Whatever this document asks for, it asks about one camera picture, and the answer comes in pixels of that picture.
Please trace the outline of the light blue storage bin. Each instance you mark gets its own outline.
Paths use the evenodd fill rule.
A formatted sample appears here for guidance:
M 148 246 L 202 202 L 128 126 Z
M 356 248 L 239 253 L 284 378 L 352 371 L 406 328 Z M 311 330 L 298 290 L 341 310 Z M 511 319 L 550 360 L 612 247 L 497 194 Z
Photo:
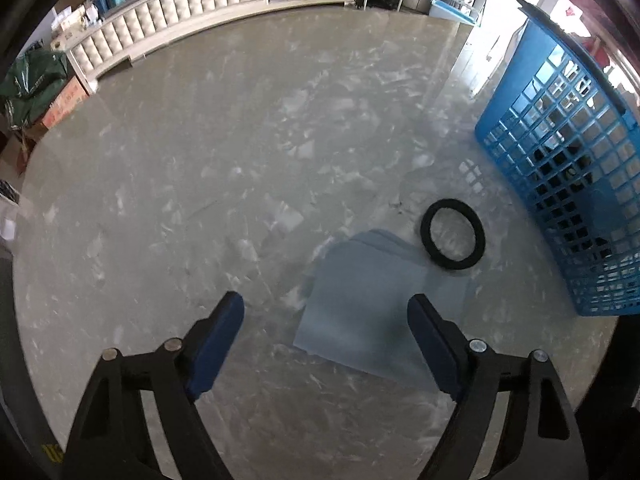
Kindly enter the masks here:
M 428 15 L 471 26 L 480 22 L 480 12 L 463 0 L 431 0 Z

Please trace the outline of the green plastic bag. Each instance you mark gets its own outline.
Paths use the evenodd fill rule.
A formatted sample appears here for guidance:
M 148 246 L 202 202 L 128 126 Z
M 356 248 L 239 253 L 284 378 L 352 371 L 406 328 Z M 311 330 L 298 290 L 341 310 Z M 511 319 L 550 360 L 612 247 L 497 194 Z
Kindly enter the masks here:
M 69 72 L 62 51 L 38 48 L 18 56 L 1 83 L 1 105 L 9 128 L 31 127 L 66 86 Z

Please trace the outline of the white tufted tv cabinet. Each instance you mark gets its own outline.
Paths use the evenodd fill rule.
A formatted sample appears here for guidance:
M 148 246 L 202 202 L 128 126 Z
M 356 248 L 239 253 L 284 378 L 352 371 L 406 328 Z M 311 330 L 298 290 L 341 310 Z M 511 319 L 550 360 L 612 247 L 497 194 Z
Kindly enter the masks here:
M 128 0 L 98 24 L 68 40 L 70 66 L 89 93 L 124 61 L 134 62 L 180 38 L 258 14 L 355 0 Z

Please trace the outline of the cardboard box with print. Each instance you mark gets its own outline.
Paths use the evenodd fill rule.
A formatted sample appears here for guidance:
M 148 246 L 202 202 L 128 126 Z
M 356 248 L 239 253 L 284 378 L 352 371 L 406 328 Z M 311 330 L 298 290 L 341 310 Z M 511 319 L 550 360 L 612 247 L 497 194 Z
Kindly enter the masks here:
M 66 86 L 52 101 L 46 114 L 41 118 L 44 128 L 51 129 L 70 114 L 75 107 L 88 98 L 88 93 L 76 76 L 70 78 Z

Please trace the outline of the blue plastic basket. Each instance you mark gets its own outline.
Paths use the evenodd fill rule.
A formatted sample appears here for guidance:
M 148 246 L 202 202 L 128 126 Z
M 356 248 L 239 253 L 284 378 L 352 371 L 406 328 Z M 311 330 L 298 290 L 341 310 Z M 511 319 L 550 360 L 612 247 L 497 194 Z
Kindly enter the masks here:
M 550 246 L 578 314 L 639 311 L 639 124 L 547 13 L 523 35 L 475 127 Z

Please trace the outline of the light blue cloth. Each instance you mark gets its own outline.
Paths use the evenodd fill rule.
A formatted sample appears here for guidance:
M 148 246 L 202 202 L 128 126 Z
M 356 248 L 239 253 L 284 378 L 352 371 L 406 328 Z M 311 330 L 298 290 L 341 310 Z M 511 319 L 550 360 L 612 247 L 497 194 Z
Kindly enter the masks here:
M 406 387 L 436 382 L 407 321 L 409 299 L 424 294 L 446 320 L 465 312 L 470 277 L 442 270 L 385 230 L 334 244 L 314 274 L 294 346 L 314 356 Z

